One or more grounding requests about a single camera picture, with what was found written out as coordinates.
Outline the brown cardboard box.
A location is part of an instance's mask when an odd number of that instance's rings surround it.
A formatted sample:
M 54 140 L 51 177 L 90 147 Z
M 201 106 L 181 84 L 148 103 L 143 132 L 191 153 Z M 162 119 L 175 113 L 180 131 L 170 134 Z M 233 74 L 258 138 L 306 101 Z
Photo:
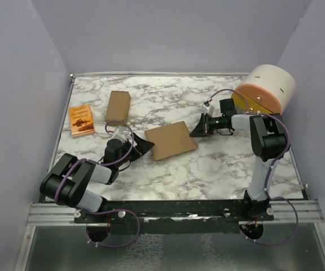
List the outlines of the brown cardboard box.
M 144 134 L 148 141 L 155 144 L 151 150 L 153 161 L 197 149 L 184 121 L 149 129 Z

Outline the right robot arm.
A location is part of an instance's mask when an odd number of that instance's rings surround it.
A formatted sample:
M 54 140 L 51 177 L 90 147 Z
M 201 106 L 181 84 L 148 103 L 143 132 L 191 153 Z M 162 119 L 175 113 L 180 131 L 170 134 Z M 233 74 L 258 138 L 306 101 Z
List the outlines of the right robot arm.
M 246 220 L 253 221 L 269 207 L 273 174 L 278 161 L 290 148 L 287 128 L 279 113 L 238 114 L 232 98 L 221 100 L 219 106 L 222 115 L 213 117 L 209 113 L 202 113 L 190 137 L 211 136 L 221 129 L 250 132 L 256 160 L 252 180 L 242 200 L 241 214 Z

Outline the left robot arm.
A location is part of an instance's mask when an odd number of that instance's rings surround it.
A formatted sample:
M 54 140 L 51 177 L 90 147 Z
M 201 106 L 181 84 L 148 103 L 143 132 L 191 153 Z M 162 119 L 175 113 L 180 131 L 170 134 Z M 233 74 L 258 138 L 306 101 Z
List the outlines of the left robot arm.
M 57 204 L 84 209 L 93 222 L 102 222 L 107 214 L 103 206 L 106 199 L 89 191 L 89 182 L 112 184 L 119 176 L 120 166 L 136 161 L 154 146 L 133 134 L 133 142 L 120 136 L 110 139 L 101 161 L 64 154 L 42 180 L 39 192 Z

